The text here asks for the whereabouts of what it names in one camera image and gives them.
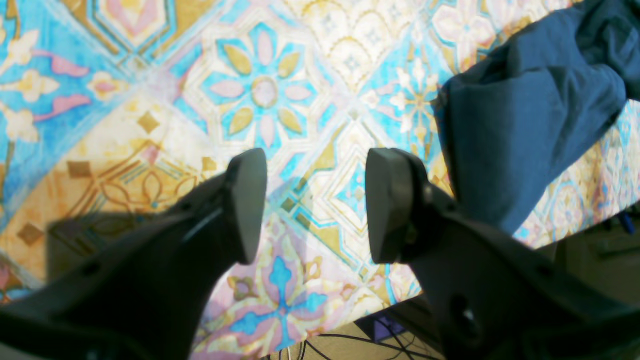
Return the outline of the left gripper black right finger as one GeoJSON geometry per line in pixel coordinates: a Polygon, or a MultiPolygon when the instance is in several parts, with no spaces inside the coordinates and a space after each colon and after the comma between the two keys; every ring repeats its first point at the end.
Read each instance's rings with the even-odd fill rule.
{"type": "Polygon", "coordinates": [[[409,266],[448,360],[639,358],[638,307],[470,219],[412,153],[371,148],[365,198],[373,262],[409,266]]]}

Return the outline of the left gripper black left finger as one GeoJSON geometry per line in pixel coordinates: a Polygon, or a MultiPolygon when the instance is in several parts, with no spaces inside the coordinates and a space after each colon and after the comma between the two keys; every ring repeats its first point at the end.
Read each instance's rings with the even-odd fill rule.
{"type": "Polygon", "coordinates": [[[1,308],[3,360],[187,360],[211,294],[258,253],[265,151],[233,157],[166,212],[1,308]]]}

